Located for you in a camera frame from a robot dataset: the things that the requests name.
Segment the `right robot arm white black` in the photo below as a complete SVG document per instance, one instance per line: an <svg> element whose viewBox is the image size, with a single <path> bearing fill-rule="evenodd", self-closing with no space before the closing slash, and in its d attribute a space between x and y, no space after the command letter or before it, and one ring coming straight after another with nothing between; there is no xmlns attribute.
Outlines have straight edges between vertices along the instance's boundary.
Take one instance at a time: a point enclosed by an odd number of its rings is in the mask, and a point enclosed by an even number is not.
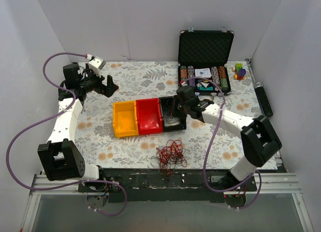
<svg viewBox="0 0 321 232"><path fill-rule="evenodd" d="M216 128L222 128L241 139L244 155L223 179L231 190L240 190L245 185L245 179L282 148L267 117L242 116L223 109L223 106L211 100L200 100L188 85L178 88L176 93L176 110L201 122L215 124Z"/></svg>

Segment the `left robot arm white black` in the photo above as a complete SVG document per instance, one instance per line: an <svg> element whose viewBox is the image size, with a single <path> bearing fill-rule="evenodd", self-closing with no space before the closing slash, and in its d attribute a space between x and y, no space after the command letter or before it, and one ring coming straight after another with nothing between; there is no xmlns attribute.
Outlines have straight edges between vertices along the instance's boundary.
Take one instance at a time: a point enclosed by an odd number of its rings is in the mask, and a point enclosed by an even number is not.
<svg viewBox="0 0 321 232"><path fill-rule="evenodd" d="M41 164L50 181L89 180L90 187L96 192L106 188L107 180L101 175L99 166L85 163L74 142L86 95L94 91L111 97L119 88L112 76L101 74L104 65L104 60L95 57L85 65L84 70L80 70L78 63L63 67L65 80L58 90L60 115L47 143L38 146Z"/></svg>

